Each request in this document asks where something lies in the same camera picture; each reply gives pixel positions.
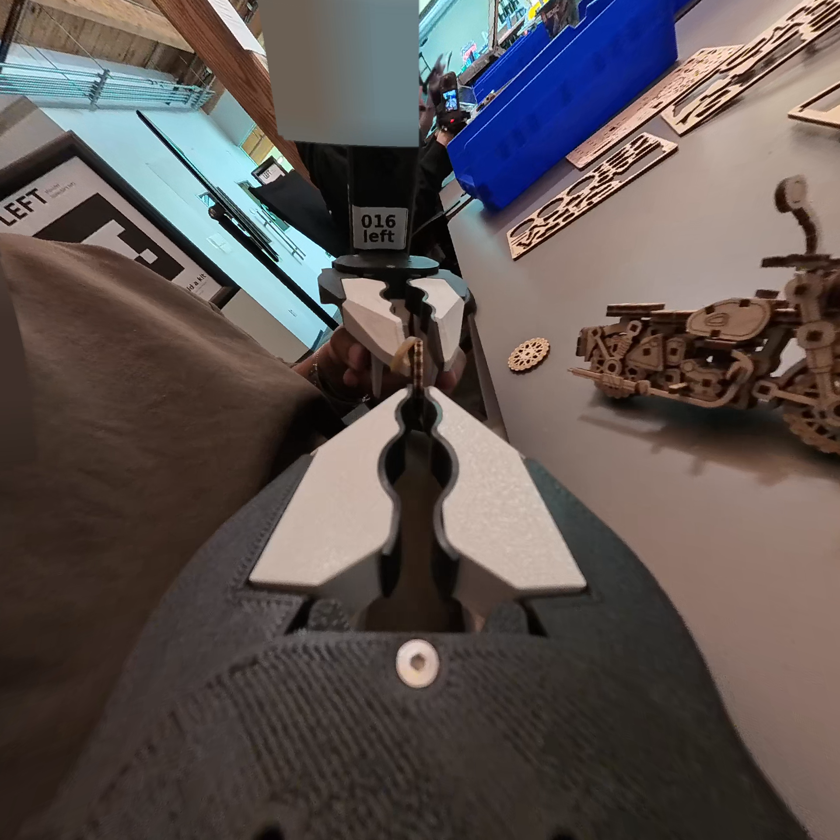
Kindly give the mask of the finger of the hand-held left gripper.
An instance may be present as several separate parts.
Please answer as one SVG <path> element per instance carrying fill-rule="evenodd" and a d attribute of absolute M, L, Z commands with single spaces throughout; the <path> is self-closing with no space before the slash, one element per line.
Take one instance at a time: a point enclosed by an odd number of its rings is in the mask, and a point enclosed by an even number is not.
<path fill-rule="evenodd" d="M 459 350 L 465 302 L 446 280 L 421 280 L 420 291 L 430 311 L 426 336 L 432 359 L 440 370 L 450 370 Z"/>
<path fill-rule="evenodd" d="M 341 279 L 344 300 L 341 305 L 343 326 L 382 363 L 391 363 L 407 338 L 403 320 L 384 297 L 387 285 L 365 277 Z"/>

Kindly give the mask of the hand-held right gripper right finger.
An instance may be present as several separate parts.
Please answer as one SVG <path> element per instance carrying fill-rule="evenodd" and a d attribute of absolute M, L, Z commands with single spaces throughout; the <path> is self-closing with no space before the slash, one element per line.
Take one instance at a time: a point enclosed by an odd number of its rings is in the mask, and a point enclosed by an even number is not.
<path fill-rule="evenodd" d="M 479 630 L 499 605 L 578 595 L 587 583 L 526 466 L 509 443 L 437 387 L 425 391 L 434 504 L 434 578 Z"/>

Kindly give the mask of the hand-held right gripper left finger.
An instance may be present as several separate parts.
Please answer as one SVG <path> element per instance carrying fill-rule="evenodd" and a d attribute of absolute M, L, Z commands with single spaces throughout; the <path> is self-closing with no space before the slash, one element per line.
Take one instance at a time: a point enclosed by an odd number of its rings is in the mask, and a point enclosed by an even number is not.
<path fill-rule="evenodd" d="M 318 447 L 248 581 L 261 589 L 338 601 L 350 616 L 386 597 L 399 575 L 402 504 L 387 473 L 404 468 L 403 405 L 394 393 Z"/>

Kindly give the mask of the person's left forearm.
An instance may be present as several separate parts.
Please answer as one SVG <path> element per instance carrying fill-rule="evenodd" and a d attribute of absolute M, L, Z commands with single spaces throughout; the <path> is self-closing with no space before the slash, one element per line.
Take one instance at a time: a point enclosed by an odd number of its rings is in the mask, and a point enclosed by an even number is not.
<path fill-rule="evenodd" d="M 263 485 L 344 430 L 315 385 L 212 305 L 131 262 L 119 279 L 143 310 L 126 392 L 138 441 L 182 468 Z"/>

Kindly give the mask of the grey desk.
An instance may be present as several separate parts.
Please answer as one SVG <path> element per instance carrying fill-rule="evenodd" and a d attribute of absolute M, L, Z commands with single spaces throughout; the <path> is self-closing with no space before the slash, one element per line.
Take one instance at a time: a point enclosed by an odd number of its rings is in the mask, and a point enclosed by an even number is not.
<path fill-rule="evenodd" d="M 450 223 L 512 444 L 633 549 L 696 639 L 754 758 L 814 838 L 838 838 L 838 458 L 777 413 L 604 402 L 572 376 L 583 327 L 608 305 L 689 309 L 781 289 L 764 269 L 802 232 L 774 189 L 804 175 L 822 245 L 838 255 L 838 133 L 794 122 L 838 81 L 838 32 L 785 62 L 678 151 L 518 261 L 507 231 L 581 175 L 562 161 L 503 212 Z M 521 342 L 549 357 L 508 369 Z"/>

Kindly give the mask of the person's left hand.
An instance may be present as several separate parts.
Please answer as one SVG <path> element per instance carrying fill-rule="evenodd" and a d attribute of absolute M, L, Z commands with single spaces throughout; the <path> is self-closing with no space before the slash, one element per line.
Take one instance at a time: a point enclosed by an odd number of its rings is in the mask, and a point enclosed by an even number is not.
<path fill-rule="evenodd" d="M 437 373 L 436 387 L 451 394 L 464 373 L 467 360 L 467 355 L 458 349 L 452 368 Z M 374 398 L 371 354 L 344 327 L 335 330 L 329 341 L 307 359 L 290 368 L 313 384 L 339 415 L 345 415 L 350 409 Z M 411 382 L 410 375 L 405 377 L 384 370 L 380 397 L 385 398 Z"/>

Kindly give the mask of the black board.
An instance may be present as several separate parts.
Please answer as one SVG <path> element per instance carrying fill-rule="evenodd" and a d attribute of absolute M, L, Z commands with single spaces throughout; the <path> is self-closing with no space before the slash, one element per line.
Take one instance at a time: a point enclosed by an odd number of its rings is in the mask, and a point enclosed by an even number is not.
<path fill-rule="evenodd" d="M 291 171 L 267 184 L 249 188 L 269 211 L 332 257 L 346 246 L 319 190 Z"/>

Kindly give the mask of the blue plastic bin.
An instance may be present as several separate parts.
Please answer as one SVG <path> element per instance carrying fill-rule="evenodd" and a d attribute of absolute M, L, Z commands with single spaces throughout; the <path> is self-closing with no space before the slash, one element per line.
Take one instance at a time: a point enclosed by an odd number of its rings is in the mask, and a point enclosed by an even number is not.
<path fill-rule="evenodd" d="M 670 1 L 580 2 L 551 38 L 542 23 L 476 81 L 496 96 L 450 141 L 455 179 L 485 208 L 522 194 L 677 60 Z"/>

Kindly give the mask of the wooden ceiling beam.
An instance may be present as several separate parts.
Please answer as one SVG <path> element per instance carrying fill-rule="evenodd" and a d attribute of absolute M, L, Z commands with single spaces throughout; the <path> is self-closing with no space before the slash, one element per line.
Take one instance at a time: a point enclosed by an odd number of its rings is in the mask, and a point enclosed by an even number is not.
<path fill-rule="evenodd" d="M 296 145 L 278 131 L 267 60 L 231 4 L 156 1 L 155 5 L 294 170 L 309 181 Z"/>

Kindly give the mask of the pale wooden parts sheet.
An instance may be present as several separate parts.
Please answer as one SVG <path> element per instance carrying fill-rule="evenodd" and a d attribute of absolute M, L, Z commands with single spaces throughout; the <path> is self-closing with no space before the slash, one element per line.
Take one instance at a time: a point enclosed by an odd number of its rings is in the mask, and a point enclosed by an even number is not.
<path fill-rule="evenodd" d="M 726 45 L 699 49 L 568 153 L 566 160 L 582 171 L 667 106 L 676 103 L 711 78 L 741 48 L 742 45 Z"/>

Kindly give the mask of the wooden motorcycle model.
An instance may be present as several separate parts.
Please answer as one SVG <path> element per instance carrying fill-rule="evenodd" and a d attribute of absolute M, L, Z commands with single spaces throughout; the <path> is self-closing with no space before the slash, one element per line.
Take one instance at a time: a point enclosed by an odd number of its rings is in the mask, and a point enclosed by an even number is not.
<path fill-rule="evenodd" d="M 572 375 L 604 396 L 652 396 L 716 410 L 780 409 L 805 445 L 839 452 L 839 260 L 821 251 L 821 230 L 803 175 L 783 179 L 774 204 L 792 215 L 804 251 L 762 260 L 792 269 L 784 289 L 758 289 L 696 310 L 661 303 L 610 306 L 614 323 L 584 328 Z"/>

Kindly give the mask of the wooden sheet with small cutouts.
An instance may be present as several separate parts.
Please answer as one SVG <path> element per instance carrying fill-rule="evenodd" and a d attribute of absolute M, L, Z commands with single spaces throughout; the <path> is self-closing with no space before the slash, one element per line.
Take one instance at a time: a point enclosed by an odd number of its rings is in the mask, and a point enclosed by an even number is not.
<path fill-rule="evenodd" d="M 677 143 L 647 132 L 628 141 L 509 229 L 507 242 L 511 258 L 524 257 L 666 161 L 677 150 Z"/>

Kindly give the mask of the black framed marker sign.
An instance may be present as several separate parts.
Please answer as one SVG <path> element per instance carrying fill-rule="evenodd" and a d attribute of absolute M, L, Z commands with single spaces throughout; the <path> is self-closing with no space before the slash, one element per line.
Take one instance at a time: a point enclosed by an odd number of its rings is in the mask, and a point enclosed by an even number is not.
<path fill-rule="evenodd" d="M 108 249 L 220 308 L 239 290 L 73 132 L 2 166 L 1 229 Z"/>

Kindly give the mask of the wooden sheet with large cutouts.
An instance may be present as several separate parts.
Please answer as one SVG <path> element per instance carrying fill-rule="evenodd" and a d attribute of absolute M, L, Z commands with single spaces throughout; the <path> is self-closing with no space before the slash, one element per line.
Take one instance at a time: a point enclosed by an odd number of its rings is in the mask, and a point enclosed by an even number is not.
<path fill-rule="evenodd" d="M 668 106 L 664 121 L 678 136 L 691 132 L 838 26 L 838 1 L 798 3 L 725 59 L 707 82 Z"/>

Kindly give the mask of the wooden sheet with frame cutout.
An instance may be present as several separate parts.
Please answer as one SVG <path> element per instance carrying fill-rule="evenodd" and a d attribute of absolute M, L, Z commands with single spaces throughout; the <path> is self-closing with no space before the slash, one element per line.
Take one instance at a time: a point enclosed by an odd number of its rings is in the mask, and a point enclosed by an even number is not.
<path fill-rule="evenodd" d="M 839 81 L 825 87 L 788 112 L 788 118 L 818 127 L 839 129 Z"/>

